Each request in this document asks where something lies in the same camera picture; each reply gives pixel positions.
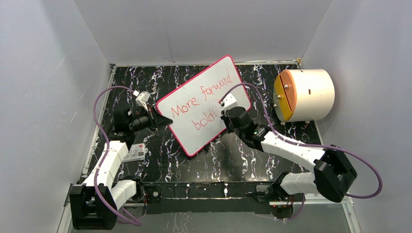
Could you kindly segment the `pink-framed whiteboard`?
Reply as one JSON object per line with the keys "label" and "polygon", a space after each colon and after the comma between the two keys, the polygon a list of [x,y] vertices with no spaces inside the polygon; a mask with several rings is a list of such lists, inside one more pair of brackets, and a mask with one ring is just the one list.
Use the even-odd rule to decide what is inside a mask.
{"label": "pink-framed whiteboard", "polygon": [[219,100],[242,83],[229,55],[160,99],[158,112],[173,121],[169,128],[187,156],[194,156],[225,129]]}

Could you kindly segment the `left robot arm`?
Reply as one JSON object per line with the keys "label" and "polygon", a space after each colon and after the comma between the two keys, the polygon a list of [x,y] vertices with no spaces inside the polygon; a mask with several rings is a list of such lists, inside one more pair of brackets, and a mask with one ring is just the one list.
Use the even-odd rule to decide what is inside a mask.
{"label": "left robot arm", "polygon": [[135,133],[144,129],[157,131],[173,123],[151,106],[115,110],[113,125],[105,135],[103,153],[90,175],[69,192],[72,225],[76,230],[111,230],[116,223],[141,226],[128,211],[120,212],[130,199],[145,200],[147,195],[138,177],[115,180],[116,174],[135,140]]}

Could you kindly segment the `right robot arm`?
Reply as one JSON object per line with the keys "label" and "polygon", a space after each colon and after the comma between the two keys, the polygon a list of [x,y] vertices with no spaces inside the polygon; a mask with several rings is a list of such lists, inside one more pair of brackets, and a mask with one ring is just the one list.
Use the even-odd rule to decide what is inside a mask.
{"label": "right robot arm", "polygon": [[283,172],[257,198],[286,201],[295,194],[320,194],[332,202],[341,202],[357,178],[347,156],[336,147],[310,147],[274,133],[270,127],[256,124],[243,107],[222,111],[228,132],[235,133],[252,149],[281,156],[307,169],[304,173]]}

